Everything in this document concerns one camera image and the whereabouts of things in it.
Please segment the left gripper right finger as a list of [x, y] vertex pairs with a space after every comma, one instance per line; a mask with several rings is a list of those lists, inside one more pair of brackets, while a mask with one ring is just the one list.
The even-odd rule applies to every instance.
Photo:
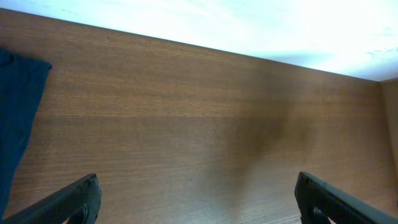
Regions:
[[397, 218], [371, 207], [308, 172], [299, 173], [294, 194], [302, 224], [397, 223]]

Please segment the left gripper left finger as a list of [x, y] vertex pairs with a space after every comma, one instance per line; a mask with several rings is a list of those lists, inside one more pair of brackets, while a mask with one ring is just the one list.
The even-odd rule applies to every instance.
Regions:
[[3, 224], [95, 223], [101, 207], [96, 174], [88, 174], [37, 203], [7, 217]]

